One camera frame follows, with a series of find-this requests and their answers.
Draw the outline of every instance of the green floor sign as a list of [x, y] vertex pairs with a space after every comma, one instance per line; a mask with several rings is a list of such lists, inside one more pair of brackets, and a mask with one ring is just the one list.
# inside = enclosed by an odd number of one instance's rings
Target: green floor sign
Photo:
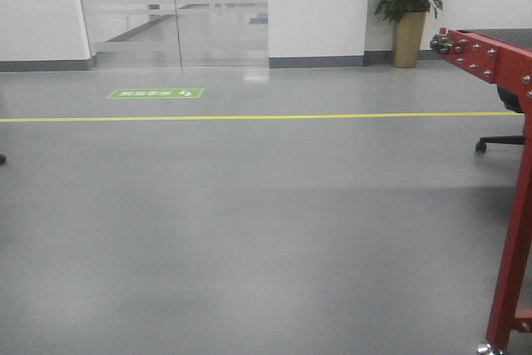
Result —
[[172, 87], [165, 89], [117, 89], [108, 99], [197, 99], [203, 93], [199, 87]]

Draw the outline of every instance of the chair base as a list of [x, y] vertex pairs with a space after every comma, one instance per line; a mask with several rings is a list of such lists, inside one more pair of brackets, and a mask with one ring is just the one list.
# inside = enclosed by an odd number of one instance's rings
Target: chair base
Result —
[[525, 143], [525, 137], [522, 135], [481, 137], [475, 146], [475, 151], [477, 153], [485, 153], [487, 149], [486, 143], [500, 143], [502, 145], [523, 145]]

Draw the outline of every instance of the glass door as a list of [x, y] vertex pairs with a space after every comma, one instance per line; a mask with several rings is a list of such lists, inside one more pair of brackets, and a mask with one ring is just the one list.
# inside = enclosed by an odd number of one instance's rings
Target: glass door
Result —
[[175, 0], [82, 0], [102, 67], [180, 66]]
[[99, 67], [268, 65], [267, 0], [82, 0]]
[[177, 0], [184, 66], [267, 66], [268, 0]]

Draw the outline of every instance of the office chair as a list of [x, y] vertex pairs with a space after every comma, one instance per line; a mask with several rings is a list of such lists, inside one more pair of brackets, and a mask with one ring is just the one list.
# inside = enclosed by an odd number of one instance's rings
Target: office chair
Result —
[[[497, 85], [497, 92], [499, 93], [500, 99], [505, 103], [505, 107], [508, 110], [513, 112], [518, 112], [523, 114], [523, 109], [519, 103], [519, 97], [507, 91], [504, 87]], [[478, 143], [475, 146], [475, 151], [477, 153], [485, 153], [486, 143], [501, 143], [503, 145], [523, 145], [525, 143], [525, 137], [522, 135], [517, 136], [486, 136], [481, 137]]]

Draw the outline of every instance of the red metal frame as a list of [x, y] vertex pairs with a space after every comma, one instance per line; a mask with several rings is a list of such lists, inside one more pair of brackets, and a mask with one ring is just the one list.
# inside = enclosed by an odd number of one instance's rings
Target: red metal frame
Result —
[[505, 350], [512, 331], [532, 333], [532, 308], [517, 308], [532, 243], [532, 51], [474, 32], [440, 33], [452, 37], [444, 59], [515, 93], [525, 113], [523, 158], [486, 332], [493, 348]]

